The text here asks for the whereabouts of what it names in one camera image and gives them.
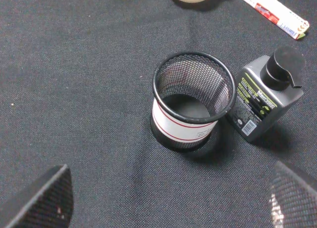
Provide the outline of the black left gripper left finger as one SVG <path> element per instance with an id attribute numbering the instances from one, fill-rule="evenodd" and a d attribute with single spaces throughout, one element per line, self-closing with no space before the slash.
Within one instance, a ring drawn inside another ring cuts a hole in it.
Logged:
<path id="1" fill-rule="evenodd" d="M 0 226 L 68 228 L 73 211 L 71 170 L 57 165 L 0 206 Z"/>

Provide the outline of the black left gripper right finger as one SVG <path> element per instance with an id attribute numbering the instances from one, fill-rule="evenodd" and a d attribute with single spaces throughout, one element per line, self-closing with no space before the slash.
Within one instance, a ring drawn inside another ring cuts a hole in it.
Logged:
<path id="1" fill-rule="evenodd" d="M 317 226 L 317 179 L 309 173 L 290 163 L 276 162 L 268 197 L 274 228 Z"/>

